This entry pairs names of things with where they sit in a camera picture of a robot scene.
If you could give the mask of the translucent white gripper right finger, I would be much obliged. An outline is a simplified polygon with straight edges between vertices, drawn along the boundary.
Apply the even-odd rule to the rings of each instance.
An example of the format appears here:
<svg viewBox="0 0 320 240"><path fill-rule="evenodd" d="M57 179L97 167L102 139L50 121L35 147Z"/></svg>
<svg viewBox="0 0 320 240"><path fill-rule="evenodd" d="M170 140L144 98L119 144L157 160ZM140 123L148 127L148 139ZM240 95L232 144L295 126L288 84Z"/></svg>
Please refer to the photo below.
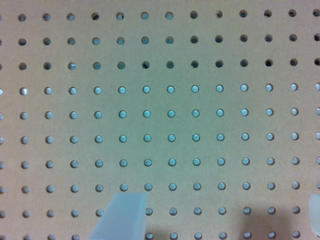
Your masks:
<svg viewBox="0 0 320 240"><path fill-rule="evenodd" d="M320 233L320 195L313 194L309 200L310 226L314 233Z"/></svg>

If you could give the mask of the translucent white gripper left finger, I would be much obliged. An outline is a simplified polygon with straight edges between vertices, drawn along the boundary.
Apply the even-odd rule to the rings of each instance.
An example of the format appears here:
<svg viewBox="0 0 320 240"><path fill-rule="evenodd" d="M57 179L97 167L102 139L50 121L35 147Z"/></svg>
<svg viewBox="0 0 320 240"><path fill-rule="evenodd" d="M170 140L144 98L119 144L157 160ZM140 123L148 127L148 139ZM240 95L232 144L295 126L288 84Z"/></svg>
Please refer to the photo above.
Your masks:
<svg viewBox="0 0 320 240"><path fill-rule="evenodd" d="M145 210L145 193L116 193L88 240L144 240Z"/></svg>

